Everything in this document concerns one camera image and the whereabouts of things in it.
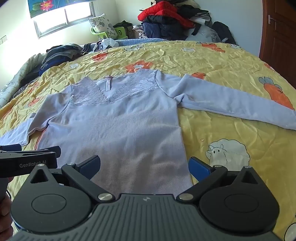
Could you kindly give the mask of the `person's left hand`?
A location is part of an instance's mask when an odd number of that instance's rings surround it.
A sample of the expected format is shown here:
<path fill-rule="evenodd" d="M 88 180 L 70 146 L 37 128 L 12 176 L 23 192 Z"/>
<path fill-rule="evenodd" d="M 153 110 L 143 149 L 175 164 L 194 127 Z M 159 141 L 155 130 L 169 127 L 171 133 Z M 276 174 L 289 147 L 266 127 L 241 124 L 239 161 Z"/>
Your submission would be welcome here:
<path fill-rule="evenodd" d="M 0 222 L 0 240 L 5 241 L 13 236 L 14 230 L 11 226 L 13 220 L 10 214 L 11 198 L 9 195 L 5 195 L 5 198 L 1 201 L 1 222 Z"/>

